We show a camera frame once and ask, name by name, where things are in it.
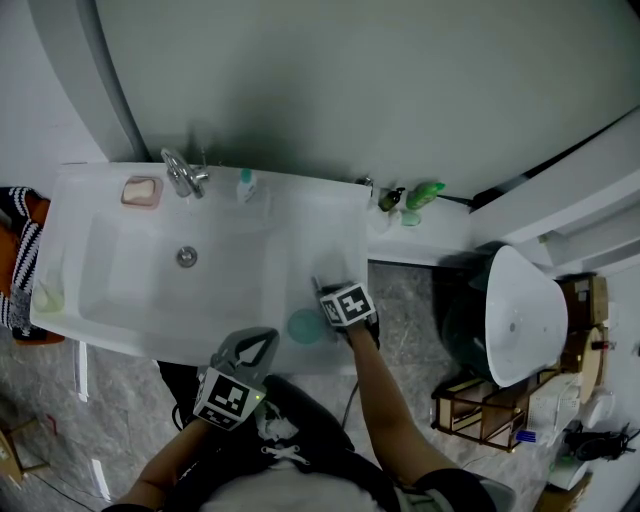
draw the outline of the tile floor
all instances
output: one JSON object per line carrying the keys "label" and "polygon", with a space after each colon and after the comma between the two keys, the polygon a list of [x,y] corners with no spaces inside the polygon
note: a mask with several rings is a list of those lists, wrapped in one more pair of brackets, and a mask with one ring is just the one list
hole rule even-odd
{"label": "tile floor", "polygon": [[[516,510],[531,511],[544,487],[551,450],[521,445],[506,454],[430,427],[431,392],[458,371],[438,339],[432,275],[428,269],[370,264],[382,354],[425,437],[466,469],[512,487],[518,495]],[[88,400],[80,400],[78,345],[67,340],[19,347],[8,331],[0,332],[0,419],[11,427],[36,415],[40,425],[18,435],[18,449],[27,463],[51,464],[20,487],[0,479],[2,511],[101,510],[108,505],[104,497],[124,493],[146,461],[177,432],[170,417],[173,398],[151,360],[89,346]],[[292,380],[339,418],[355,383],[353,376],[335,375],[294,375]],[[56,420],[55,436],[47,415]],[[356,449],[375,461],[357,395],[346,429]]]}

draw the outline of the sink basin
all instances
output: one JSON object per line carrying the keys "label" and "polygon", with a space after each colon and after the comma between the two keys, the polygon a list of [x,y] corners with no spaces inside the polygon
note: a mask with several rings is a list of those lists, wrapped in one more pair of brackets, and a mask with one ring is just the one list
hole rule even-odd
{"label": "sink basin", "polygon": [[[275,372],[353,371],[348,347],[326,329],[303,345],[287,321],[320,312],[311,277],[366,282],[365,207],[358,185],[257,172],[238,204],[238,169],[211,168],[201,199],[178,197],[161,164],[65,167],[42,236],[36,283],[61,276],[62,311],[32,307],[32,322],[132,355],[206,364],[232,331],[276,328]],[[125,207],[131,176],[164,182],[155,210]],[[191,266],[178,253],[188,248]]]}

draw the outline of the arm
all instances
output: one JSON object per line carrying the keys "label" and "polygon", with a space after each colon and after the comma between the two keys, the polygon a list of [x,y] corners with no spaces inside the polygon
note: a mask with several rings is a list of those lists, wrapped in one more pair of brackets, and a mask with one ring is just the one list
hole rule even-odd
{"label": "arm", "polygon": [[398,386],[362,324],[348,329],[360,383],[362,412],[376,458],[398,481],[413,485],[425,474],[457,466],[417,429]]}
{"label": "arm", "polygon": [[131,490],[117,504],[142,505],[153,510],[161,507],[167,493],[191,466],[213,425],[200,418],[193,420],[149,461]]}

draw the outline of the soap bottle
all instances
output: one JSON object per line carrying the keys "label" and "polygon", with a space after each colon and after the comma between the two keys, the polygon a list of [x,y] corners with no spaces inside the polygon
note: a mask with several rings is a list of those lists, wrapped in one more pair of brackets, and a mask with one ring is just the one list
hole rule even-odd
{"label": "soap bottle", "polygon": [[388,212],[400,202],[400,198],[402,197],[402,191],[404,187],[397,188],[395,190],[390,190],[383,198],[378,201],[378,206],[383,212]]}
{"label": "soap bottle", "polygon": [[257,178],[256,173],[251,169],[242,169],[240,172],[240,180],[236,187],[236,193],[238,195],[238,203],[248,203],[257,190]]}
{"label": "soap bottle", "polygon": [[419,210],[425,204],[438,197],[438,192],[443,190],[444,187],[444,183],[422,183],[418,185],[407,195],[407,208],[409,210]]}

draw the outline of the faucet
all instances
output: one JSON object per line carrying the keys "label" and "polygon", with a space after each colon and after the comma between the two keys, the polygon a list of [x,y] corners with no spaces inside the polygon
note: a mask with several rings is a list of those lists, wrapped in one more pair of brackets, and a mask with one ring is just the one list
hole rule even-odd
{"label": "faucet", "polygon": [[167,164],[167,176],[176,193],[180,197],[193,193],[196,199],[200,199],[204,195],[201,182],[209,179],[206,162],[201,169],[194,169],[175,149],[162,148],[160,155]]}

